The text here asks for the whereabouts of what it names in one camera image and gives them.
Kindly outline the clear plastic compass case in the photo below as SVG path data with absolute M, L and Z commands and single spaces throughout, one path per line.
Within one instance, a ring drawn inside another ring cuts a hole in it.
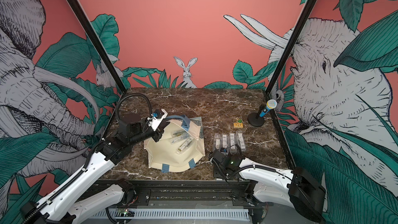
M 219 133 L 214 134 L 213 150 L 220 151 L 221 148 L 221 135 Z

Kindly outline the cream canvas tote bag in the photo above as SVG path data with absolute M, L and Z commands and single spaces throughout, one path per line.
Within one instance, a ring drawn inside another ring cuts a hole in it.
M 205 156 L 203 123 L 201 117 L 191 118 L 189 126 L 181 119 L 170 119 L 164 129 L 161 139 L 155 142 L 152 138 L 144 141 L 144 149 L 148 152 L 148 166 L 161 170 L 163 173 L 180 173 L 195 167 Z M 182 154 L 177 153 L 177 148 L 185 141 L 171 143 L 172 134 L 185 130 L 195 140 L 188 150 Z

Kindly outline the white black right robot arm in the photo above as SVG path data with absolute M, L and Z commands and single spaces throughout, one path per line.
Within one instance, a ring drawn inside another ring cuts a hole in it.
M 225 180 L 239 178 L 254 184 L 246 196 L 250 204 L 277 203 L 292 207 L 306 219 L 325 224 L 322 216 L 326 189 L 304 168 L 284 170 L 254 162 L 242 154 L 214 150 L 209 160 Z

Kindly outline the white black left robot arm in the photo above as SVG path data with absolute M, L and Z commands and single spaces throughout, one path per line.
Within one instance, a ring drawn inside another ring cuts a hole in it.
M 25 224 L 79 224 L 100 210 L 137 200 L 134 186 L 124 179 L 89 198 L 79 198 L 95 182 L 128 156 L 132 148 L 148 138 L 158 139 L 164 114 L 153 113 L 147 119 L 129 114 L 118 120 L 119 127 L 102 139 L 90 152 L 83 166 L 43 199 L 29 201 L 20 213 Z

